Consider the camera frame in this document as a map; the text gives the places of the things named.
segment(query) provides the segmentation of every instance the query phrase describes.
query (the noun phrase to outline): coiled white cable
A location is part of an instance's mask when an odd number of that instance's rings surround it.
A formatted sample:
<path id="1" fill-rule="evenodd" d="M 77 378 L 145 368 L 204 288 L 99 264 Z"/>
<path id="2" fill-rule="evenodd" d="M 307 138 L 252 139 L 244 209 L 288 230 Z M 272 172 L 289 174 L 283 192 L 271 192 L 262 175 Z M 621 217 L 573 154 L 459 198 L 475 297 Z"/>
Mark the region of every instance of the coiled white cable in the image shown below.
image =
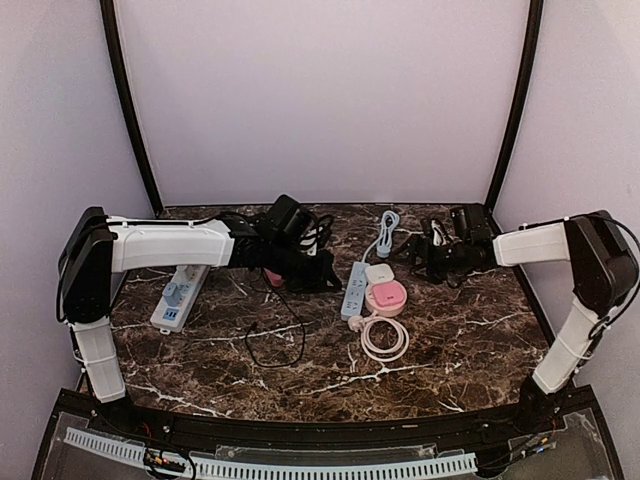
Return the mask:
<path id="1" fill-rule="evenodd" d="M 349 319 L 349 328 L 354 332 L 361 332 L 360 344 L 362 345 L 362 349 L 364 350 L 364 353 L 369 358 L 371 358 L 372 360 L 375 360 L 376 362 L 382 362 L 382 363 L 393 362 L 394 360 L 397 360 L 400 357 L 402 357 L 406 353 L 407 349 L 409 348 L 409 332 L 407 332 L 407 329 L 404 328 L 404 325 L 402 325 L 397 320 L 394 320 L 393 318 L 379 317 L 376 315 L 376 313 L 377 312 L 374 312 L 373 315 L 366 318 L 363 318 L 360 315 L 351 317 Z M 386 322 L 395 329 L 398 335 L 398 340 L 396 341 L 396 344 L 394 346 L 386 349 L 379 348 L 379 347 L 376 347 L 374 343 L 371 341 L 371 337 L 369 336 L 369 334 L 371 333 L 371 327 L 373 327 L 376 323 L 379 323 L 379 322 Z M 393 355 L 393 356 L 379 357 L 375 354 Z"/>
<path id="2" fill-rule="evenodd" d="M 391 253 L 391 246 L 393 245 L 393 231 L 400 223 L 400 215 L 391 210 L 387 210 L 382 214 L 382 220 L 380 220 L 380 234 L 376 241 L 373 242 L 369 248 L 367 248 L 364 252 L 364 256 L 362 257 L 362 261 L 366 262 L 367 257 L 369 256 L 369 252 L 376 247 L 376 252 L 378 257 L 387 258 Z"/>

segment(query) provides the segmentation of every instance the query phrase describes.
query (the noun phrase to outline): black metal pole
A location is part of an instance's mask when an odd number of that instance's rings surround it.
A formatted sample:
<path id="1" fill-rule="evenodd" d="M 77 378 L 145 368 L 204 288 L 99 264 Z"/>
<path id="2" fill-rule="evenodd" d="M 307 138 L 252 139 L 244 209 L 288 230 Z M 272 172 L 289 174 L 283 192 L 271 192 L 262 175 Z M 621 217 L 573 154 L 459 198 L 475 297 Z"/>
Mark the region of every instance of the black metal pole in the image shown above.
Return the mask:
<path id="1" fill-rule="evenodd" d="M 502 139 L 500 154 L 496 168 L 491 179 L 491 186 L 484 202 L 485 207 L 492 212 L 498 202 L 500 190 L 504 183 L 509 168 L 509 160 L 513 153 L 513 146 L 516 143 L 520 120 L 524 104 L 527 99 L 527 91 L 529 90 L 529 81 L 531 80 L 531 72 L 533 71 L 533 61 L 536 55 L 536 46 L 538 45 L 538 34 L 540 33 L 540 23 L 542 20 L 542 6 L 544 0 L 531 0 L 529 4 L 529 18 L 527 19 L 527 30 L 524 36 L 524 46 L 522 48 L 522 58 L 520 59 L 520 70 L 518 71 L 518 81 L 513 94 L 513 102 L 511 103 L 511 111 L 509 112 L 509 120 L 507 128 Z"/>
<path id="2" fill-rule="evenodd" d="M 124 66 L 124 58 L 122 56 L 122 46 L 120 45 L 120 36 L 118 34 L 118 22 L 116 19 L 115 7 L 113 0 L 100 0 L 100 8 L 102 9 L 102 22 L 104 24 L 104 33 L 107 39 L 107 48 L 109 49 L 109 57 L 111 59 L 111 69 L 113 70 L 113 78 L 116 82 L 118 97 L 120 97 L 120 107 L 124 116 L 127 131 L 129 132 L 129 140 L 133 147 L 133 153 L 136 157 L 138 169 L 142 176 L 144 188 L 147 191 L 149 202 L 156 216 L 160 215 L 163 210 L 160 192 L 153 177 L 151 164 L 147 151 L 142 141 L 142 133 L 138 124 L 138 116 L 133 105 L 131 89 L 129 88 L 129 80 L 127 79 L 127 71 Z"/>

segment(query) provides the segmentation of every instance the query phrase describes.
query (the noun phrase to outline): white power strip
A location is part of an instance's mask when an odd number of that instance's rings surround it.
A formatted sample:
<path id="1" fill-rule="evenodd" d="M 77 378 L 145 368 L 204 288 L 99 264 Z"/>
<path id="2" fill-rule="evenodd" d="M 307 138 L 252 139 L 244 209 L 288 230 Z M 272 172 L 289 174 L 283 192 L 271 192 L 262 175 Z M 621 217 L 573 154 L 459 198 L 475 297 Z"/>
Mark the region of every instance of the white power strip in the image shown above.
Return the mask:
<path id="1" fill-rule="evenodd" d="M 151 325 L 165 335 L 182 331 L 209 269 L 205 265 L 179 266 L 168 284 L 175 284 L 175 287 L 165 288 L 163 297 L 151 315 Z M 173 292 L 165 297 L 167 290 Z"/>

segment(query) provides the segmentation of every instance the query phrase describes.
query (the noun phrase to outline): brown marble surface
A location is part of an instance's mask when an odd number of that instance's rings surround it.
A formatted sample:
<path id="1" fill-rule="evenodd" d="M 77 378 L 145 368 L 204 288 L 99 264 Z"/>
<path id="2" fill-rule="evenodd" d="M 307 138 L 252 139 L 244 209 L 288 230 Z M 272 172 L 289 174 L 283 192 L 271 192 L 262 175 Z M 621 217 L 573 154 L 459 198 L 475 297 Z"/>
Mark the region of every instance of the brown marble surface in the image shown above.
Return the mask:
<path id="1" fill-rule="evenodd" d="M 344 283 L 388 208 L 314 207 L 318 215 L 336 217 L 328 248 Z M 402 218 L 397 246 L 419 230 L 421 218 L 447 219 L 449 207 L 392 208 Z M 179 207 L 165 216 L 203 218 L 221 209 Z M 369 260 L 376 258 L 374 252 Z M 258 322 L 250 342 L 263 363 L 295 359 L 301 330 L 273 294 L 260 292 L 265 286 L 256 272 L 212 269 L 184 330 L 165 336 L 149 318 L 174 269 L 133 271 L 112 317 L 129 392 L 139 405 L 171 411 L 305 422 L 404 419 L 516 402 L 520 383 L 547 345 L 513 273 L 492 270 L 451 289 L 411 277 L 408 266 L 393 269 L 409 296 L 397 317 L 411 336 L 405 356 L 385 366 L 366 357 L 359 335 L 340 319 L 342 294 L 284 293 L 304 319 L 307 341 L 303 359 L 280 369 L 252 362 L 243 341 L 247 328 Z M 382 326 L 376 335 L 394 340 Z"/>

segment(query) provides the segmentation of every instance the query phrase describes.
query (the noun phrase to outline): power strip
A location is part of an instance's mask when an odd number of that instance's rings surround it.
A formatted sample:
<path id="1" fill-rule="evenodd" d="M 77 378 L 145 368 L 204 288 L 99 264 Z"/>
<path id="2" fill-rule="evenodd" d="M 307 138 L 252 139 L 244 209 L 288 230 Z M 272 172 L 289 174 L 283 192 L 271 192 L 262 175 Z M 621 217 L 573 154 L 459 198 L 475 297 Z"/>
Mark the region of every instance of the power strip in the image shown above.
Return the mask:
<path id="1" fill-rule="evenodd" d="M 365 268 L 369 266 L 366 262 L 353 262 L 351 267 L 351 275 L 349 275 L 349 283 L 347 291 L 344 294 L 340 315 L 343 320 L 349 320 L 354 315 L 362 313 L 362 305 L 364 304 L 364 295 L 367 289 L 367 277 L 364 273 Z"/>
<path id="2" fill-rule="evenodd" d="M 205 265 L 179 266 L 151 315 L 151 325 L 165 335 L 182 331 L 209 269 Z"/>

